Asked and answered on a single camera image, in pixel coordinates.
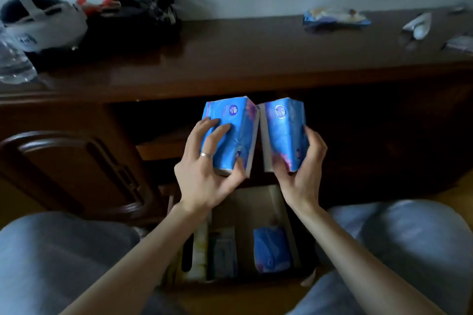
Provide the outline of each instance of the light blue jeans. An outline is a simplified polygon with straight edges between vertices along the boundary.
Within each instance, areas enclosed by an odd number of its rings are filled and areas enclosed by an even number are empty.
[[[432,201],[334,207],[335,220],[447,314],[465,314],[473,236],[451,208]],[[56,315],[139,242],[124,224],[48,212],[0,231],[0,314]],[[323,262],[328,261],[320,252]],[[183,314],[159,292],[143,314]],[[291,315],[363,314],[337,271],[321,277]]]

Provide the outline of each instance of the bottle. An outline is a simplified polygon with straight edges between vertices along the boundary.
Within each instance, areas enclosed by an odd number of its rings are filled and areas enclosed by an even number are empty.
[[[20,84],[33,80],[38,73],[23,50],[15,42],[0,22],[0,81]]]

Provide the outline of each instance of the finger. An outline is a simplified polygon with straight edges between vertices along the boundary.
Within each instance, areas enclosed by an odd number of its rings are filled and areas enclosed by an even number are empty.
[[[222,137],[227,133],[231,128],[231,124],[220,125],[217,127],[211,134],[207,136],[202,146],[202,152],[209,153],[211,155],[215,154],[217,151],[217,145],[219,144]]]
[[[205,134],[212,128],[218,125],[219,118],[210,119],[205,117],[198,121],[187,138],[186,148],[184,149],[184,157],[198,159],[201,154],[202,140]]]
[[[309,141],[309,148],[305,159],[310,162],[322,162],[327,153],[327,145],[319,133],[304,125],[305,134]]]
[[[237,157],[232,173],[220,184],[221,196],[226,197],[232,193],[245,179],[246,173],[243,160],[240,157]]]
[[[292,177],[287,173],[286,162],[279,154],[272,156],[272,168],[280,186],[291,183]]]

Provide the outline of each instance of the tissue packet logo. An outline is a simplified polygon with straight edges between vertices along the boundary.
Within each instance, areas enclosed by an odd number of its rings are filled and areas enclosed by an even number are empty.
[[[235,116],[238,112],[238,107],[236,105],[231,105],[229,112],[231,116]]]
[[[276,115],[278,115],[279,118],[286,117],[286,109],[284,108],[283,105],[276,106]]]

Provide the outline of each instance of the blue packet in box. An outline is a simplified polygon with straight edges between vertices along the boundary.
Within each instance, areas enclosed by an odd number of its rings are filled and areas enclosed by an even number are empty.
[[[217,173],[229,175],[233,170],[237,157],[241,157],[245,166],[246,177],[249,178],[260,119],[259,109],[246,96],[226,98],[207,102],[202,115],[202,118],[204,117],[220,118],[220,125],[232,125],[230,130],[222,137],[213,156],[213,167]],[[204,141],[215,128],[209,130],[204,137]]]
[[[259,104],[258,107],[261,112],[264,171],[273,172],[273,152],[284,158],[288,171],[297,171],[309,146],[303,127],[304,103],[287,97]]]

